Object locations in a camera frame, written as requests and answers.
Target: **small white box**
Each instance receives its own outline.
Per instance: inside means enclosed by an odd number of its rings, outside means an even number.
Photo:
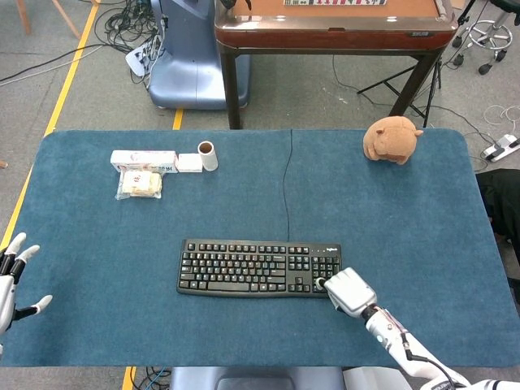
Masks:
[[[114,150],[110,163],[117,172],[135,169],[156,173],[177,173],[177,153],[173,150]]]
[[[202,158],[197,153],[181,153],[176,162],[179,172],[202,172]]]

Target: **keyboard cable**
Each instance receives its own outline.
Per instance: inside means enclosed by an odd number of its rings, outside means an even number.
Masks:
[[[289,218],[289,208],[287,207],[287,198],[285,196],[285,176],[287,175],[287,170],[289,168],[289,164],[291,162],[291,157],[293,156],[293,130],[290,130],[291,134],[291,147],[289,149],[289,157],[287,158],[287,164],[285,165],[284,178],[282,183],[282,189],[284,192],[284,206],[285,206],[285,214],[287,215],[287,242],[290,241],[291,238],[291,223]]]

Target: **plastic bag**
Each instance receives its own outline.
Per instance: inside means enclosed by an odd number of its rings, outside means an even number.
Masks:
[[[129,197],[161,198],[163,176],[152,171],[121,170],[115,199]]]

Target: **robotic hand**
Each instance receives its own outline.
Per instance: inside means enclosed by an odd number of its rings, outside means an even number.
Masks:
[[[332,304],[350,317],[363,318],[366,329],[390,353],[410,376],[429,379],[421,390],[520,390],[520,383],[484,380],[471,385],[466,378],[437,360],[386,310],[377,306],[374,290],[352,268],[316,280],[318,289],[326,289]]]
[[[25,233],[20,233],[5,251],[0,251],[0,336],[9,330],[13,321],[41,313],[52,301],[52,295],[47,295],[36,305],[20,310],[15,308],[16,286],[20,281],[20,276],[27,261],[40,249],[38,245],[33,245],[16,256],[25,237]],[[3,346],[0,344],[0,359],[2,353]]]

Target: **brown plush toy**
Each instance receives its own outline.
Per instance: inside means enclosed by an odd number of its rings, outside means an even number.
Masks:
[[[423,130],[404,116],[388,116],[375,122],[363,137],[363,150],[370,160],[389,160],[403,165],[414,153]]]

